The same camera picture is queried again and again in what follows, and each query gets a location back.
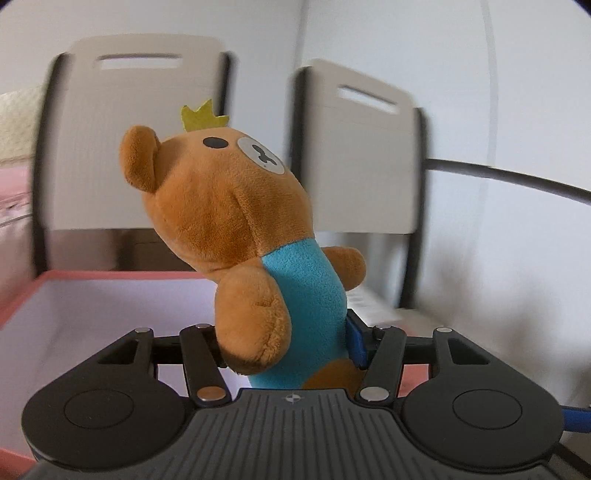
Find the brown teddy bear plush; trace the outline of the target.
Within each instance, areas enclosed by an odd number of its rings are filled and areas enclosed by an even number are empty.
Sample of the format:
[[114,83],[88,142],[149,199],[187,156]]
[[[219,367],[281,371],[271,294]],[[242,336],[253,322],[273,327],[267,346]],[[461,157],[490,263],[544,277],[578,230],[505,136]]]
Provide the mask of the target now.
[[318,244],[307,192],[265,145],[204,106],[181,119],[142,202],[166,246],[214,282],[225,365],[254,388],[355,393],[346,294],[365,279],[362,253]]

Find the open pink storage box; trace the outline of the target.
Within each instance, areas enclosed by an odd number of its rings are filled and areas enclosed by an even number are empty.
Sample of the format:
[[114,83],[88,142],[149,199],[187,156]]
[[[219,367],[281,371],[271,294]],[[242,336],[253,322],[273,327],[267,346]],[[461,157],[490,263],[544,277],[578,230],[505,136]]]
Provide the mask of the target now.
[[385,414],[339,391],[262,392],[222,370],[231,402],[187,393],[182,329],[213,321],[194,275],[51,272],[1,322],[1,444],[30,479],[423,479]]

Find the left white chair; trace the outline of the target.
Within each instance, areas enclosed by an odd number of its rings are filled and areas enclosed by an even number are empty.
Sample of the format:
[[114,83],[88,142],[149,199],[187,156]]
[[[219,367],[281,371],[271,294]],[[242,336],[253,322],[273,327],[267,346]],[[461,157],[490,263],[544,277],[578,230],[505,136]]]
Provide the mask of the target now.
[[53,59],[31,176],[36,275],[54,232],[150,227],[141,197],[158,187],[157,155],[185,132],[184,110],[226,114],[232,67],[221,40],[184,34],[94,36]]

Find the white chair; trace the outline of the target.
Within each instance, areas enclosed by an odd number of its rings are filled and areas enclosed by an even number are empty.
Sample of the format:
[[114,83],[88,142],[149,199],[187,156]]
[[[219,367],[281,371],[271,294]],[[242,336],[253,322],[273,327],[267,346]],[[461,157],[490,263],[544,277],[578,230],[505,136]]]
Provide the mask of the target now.
[[157,155],[185,132],[184,110],[226,114],[232,67],[221,40],[184,34],[94,36],[53,59],[31,176],[36,275],[54,232],[150,227],[141,197],[158,187]]
[[290,164],[311,197],[315,230],[407,237],[405,309],[420,270],[427,153],[427,120],[408,92],[328,60],[297,70]]

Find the right white chair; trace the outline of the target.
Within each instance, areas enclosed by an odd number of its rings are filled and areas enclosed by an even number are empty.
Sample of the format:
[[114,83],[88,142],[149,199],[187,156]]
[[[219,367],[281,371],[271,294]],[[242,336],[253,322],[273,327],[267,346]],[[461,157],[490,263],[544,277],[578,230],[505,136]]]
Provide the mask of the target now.
[[405,309],[420,270],[427,153],[427,120],[408,92],[328,60],[297,70],[290,164],[311,197],[315,230],[407,237]]

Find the black horizontal bar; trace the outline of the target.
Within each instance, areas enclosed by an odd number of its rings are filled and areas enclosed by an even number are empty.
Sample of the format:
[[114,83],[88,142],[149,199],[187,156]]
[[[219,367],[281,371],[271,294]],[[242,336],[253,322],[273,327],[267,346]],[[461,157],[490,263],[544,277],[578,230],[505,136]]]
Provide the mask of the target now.
[[585,205],[591,204],[591,193],[579,187],[533,175],[493,168],[486,165],[470,164],[445,159],[427,159],[426,168],[452,174],[501,181],[542,191]]

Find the bed with pink bedding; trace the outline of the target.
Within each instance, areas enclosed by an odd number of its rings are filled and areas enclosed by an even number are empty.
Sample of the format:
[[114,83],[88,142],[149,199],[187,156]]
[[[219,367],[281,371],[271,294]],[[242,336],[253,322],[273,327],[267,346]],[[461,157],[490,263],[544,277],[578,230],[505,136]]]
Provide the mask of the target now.
[[45,87],[1,95],[1,304],[10,303],[34,274],[32,173]]

